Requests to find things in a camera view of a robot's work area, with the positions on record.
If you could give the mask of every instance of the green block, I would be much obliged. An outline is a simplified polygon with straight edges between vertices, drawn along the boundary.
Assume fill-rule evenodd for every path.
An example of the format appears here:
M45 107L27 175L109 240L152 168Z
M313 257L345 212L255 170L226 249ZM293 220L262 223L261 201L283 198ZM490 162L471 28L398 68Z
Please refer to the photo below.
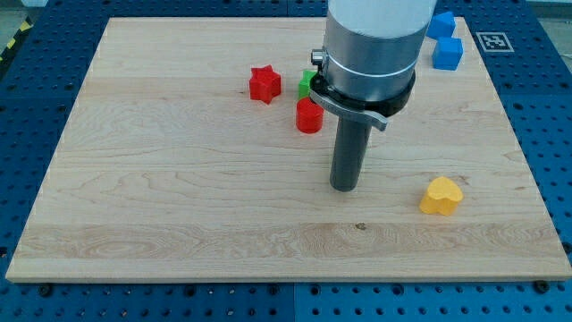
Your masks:
M302 80L298 84L298 99L302 99L310 95L310 80L314 75L317 74L317 71L305 70L302 73Z

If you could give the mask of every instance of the blue block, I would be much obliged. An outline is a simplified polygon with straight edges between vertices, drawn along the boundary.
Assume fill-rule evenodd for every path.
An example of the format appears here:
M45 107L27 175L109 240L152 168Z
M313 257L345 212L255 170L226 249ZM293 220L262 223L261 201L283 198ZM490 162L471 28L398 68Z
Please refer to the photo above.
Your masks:
M455 16L452 12L437 14L431 19L427 30L427 37L437 39L439 37L451 37L455 31Z
M448 71L457 70L463 56L463 43L459 38L441 37L433 51L433 68Z

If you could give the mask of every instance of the blue pegboard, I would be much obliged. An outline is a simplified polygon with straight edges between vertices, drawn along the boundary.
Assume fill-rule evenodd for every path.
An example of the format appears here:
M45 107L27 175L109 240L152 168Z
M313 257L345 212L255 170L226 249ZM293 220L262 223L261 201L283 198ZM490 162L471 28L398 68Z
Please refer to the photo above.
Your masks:
M478 46L559 236L572 249L571 76L523 0L442 0ZM14 285L5 271L109 17L325 16L324 0L52 0L0 83L0 321L572 318L572 283ZM47 296L38 292L51 291Z

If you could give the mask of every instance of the wood grain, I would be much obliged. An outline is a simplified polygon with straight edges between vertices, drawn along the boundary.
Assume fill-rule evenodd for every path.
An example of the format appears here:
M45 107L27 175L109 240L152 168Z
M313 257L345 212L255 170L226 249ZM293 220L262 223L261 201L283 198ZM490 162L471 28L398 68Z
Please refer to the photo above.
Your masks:
M487 71L458 20L427 38L406 108L358 187L328 183L337 119L304 135L298 81L323 19L111 19L7 278L21 283L514 281L572 276ZM282 94L251 101L272 64ZM454 216L418 210L447 175Z

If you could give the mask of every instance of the red star block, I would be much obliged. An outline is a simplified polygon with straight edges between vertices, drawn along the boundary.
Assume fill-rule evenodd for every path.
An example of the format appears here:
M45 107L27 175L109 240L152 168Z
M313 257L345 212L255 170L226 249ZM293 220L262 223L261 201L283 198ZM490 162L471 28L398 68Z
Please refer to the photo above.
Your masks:
M274 72L271 65L262 68L255 67L251 71L250 99L258 99L270 104L272 98L279 96L282 92L280 74Z

